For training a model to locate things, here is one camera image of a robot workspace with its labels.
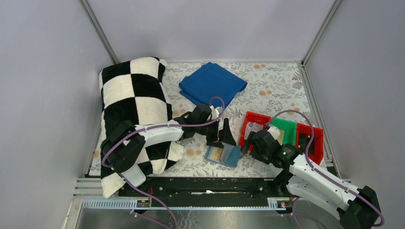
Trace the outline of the orange credit card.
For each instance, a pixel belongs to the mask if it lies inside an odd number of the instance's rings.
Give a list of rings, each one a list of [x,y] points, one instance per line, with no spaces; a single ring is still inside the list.
[[[212,160],[221,161],[222,152],[223,152],[222,148],[212,147],[209,153],[209,158]]]

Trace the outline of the blue leather card holder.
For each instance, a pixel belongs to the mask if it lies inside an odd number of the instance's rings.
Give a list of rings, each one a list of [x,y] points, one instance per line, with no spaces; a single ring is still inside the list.
[[[225,144],[223,147],[221,161],[212,160],[209,158],[209,153],[211,151],[211,146],[208,148],[204,158],[210,162],[220,164],[226,167],[237,167],[239,159],[241,156],[241,147],[240,146],[232,146]]]

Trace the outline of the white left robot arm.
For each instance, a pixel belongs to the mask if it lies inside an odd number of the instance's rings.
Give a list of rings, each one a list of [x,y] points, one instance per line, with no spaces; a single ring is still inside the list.
[[[137,161],[141,151],[164,142],[192,138],[195,134],[206,137],[207,146],[217,148],[236,147],[236,141],[224,119],[220,129],[222,110],[201,104],[191,112],[159,125],[134,125],[122,122],[101,145],[102,165],[110,167],[124,180],[135,187],[146,181]]]

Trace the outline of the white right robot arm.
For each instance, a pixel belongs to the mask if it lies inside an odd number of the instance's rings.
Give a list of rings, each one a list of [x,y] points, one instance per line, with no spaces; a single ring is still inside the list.
[[[281,169],[275,191],[304,198],[333,215],[345,229],[370,229],[381,214],[376,192],[340,179],[291,144],[280,145],[270,130],[250,132],[242,153]]]

